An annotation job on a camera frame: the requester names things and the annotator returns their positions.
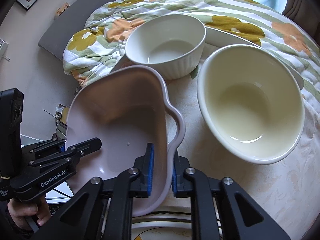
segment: finger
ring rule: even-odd
[[[8,203],[8,210],[12,217],[33,216],[38,212],[36,204],[26,204],[11,199]]]
[[[49,218],[51,217],[51,213],[49,210],[49,205],[47,204],[47,201],[45,199],[45,196],[40,198],[41,205],[39,207],[37,217],[38,217],[38,225],[42,226],[44,223],[46,223]]]

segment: black cable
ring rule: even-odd
[[[59,190],[57,190],[55,188],[53,190],[58,192],[58,193],[60,193],[60,194],[62,194],[62,195],[64,195],[64,196],[66,196],[66,197],[68,197],[68,198],[72,198],[72,197],[68,196],[67,194],[64,194],[63,192],[61,192],[61,191],[59,191]]]

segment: human hand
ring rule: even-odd
[[[31,230],[24,217],[33,215],[38,217],[37,223],[39,226],[42,226],[44,223],[46,223],[51,217],[49,205],[47,204],[45,196],[42,196],[40,201],[41,204],[38,207],[33,203],[26,204],[15,199],[10,199],[8,203],[8,210],[14,223],[22,229]]]

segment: brown curtain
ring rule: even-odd
[[[288,0],[282,14],[293,20],[320,44],[320,17],[317,17],[307,0]]]

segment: bowl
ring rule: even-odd
[[[272,54],[252,45],[229,45],[204,62],[197,82],[201,114],[231,153],[256,164],[288,156],[304,125],[298,84]]]
[[[198,19],[165,15],[134,30],[125,43],[125,54],[132,62],[155,69],[164,79],[177,79],[198,65],[205,36],[204,24]]]
[[[167,141],[166,115],[177,125],[174,139]],[[172,182],[173,156],[185,135],[185,123],[168,96],[161,75],[147,66],[130,66],[115,71],[81,89],[67,117],[66,148],[97,137],[101,149],[84,156],[76,175],[68,180],[76,193],[92,177],[103,180],[131,168],[155,147],[152,191],[149,198],[135,198],[133,216],[152,212],[167,196]]]

